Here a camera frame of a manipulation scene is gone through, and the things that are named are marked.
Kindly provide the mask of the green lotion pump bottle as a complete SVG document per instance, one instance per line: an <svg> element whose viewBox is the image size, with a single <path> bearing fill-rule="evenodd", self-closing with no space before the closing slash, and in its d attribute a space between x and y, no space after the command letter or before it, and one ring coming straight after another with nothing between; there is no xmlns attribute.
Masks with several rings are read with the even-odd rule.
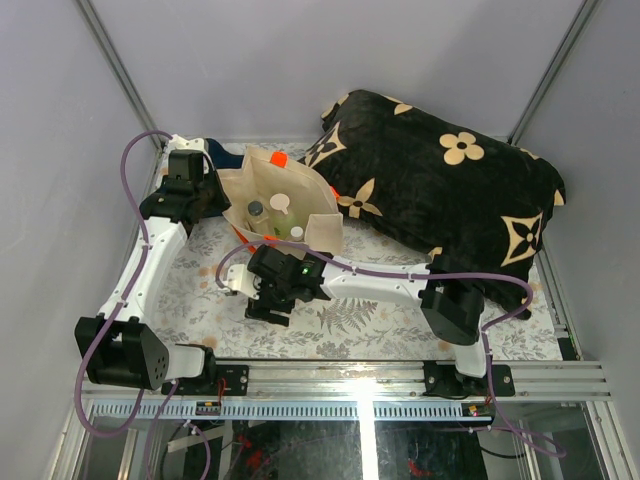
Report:
<svg viewBox="0 0 640 480"><path fill-rule="evenodd" d="M285 240L290 236L290 230L294 226L300 226L299 219L293 212L291 200L284 193L276 193L269 199L270 219L275 235Z"/></svg>

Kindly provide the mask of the beige canvas tote bag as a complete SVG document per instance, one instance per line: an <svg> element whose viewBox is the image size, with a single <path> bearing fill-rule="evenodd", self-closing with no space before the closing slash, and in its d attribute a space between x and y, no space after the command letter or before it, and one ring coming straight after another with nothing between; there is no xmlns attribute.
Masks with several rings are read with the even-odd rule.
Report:
<svg viewBox="0 0 640 480"><path fill-rule="evenodd" d="M223 216L243 243L277 239L342 253L336 194L310 167L284 152L249 147L240 168L218 174L231 203Z"/></svg>

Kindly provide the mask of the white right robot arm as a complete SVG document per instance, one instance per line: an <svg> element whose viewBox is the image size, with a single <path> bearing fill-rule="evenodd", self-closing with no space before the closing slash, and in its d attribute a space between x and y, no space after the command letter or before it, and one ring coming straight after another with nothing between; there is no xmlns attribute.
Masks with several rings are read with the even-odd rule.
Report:
<svg viewBox="0 0 640 480"><path fill-rule="evenodd" d="M455 277L439 277L450 273ZM446 258L389 266L310 253L299 259L261 246L243 268L242 292L248 317L283 326L298 301L360 299L418 309L432 332L454 347L457 385L474 395L492 380L480 339L484 292L478 281L459 273Z"/></svg>

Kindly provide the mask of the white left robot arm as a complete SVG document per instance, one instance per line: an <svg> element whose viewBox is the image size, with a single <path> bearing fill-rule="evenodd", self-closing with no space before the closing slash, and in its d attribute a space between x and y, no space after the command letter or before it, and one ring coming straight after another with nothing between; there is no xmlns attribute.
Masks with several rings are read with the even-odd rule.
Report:
<svg viewBox="0 0 640 480"><path fill-rule="evenodd" d="M76 324L80 379L144 390L184 379L201 395L217 387L219 371L212 353L193 345L166 345L148 323L194 226L229 205L204 147L190 141L170 151L160 187L135 207L142 226L113 293L96 316L82 317Z"/></svg>

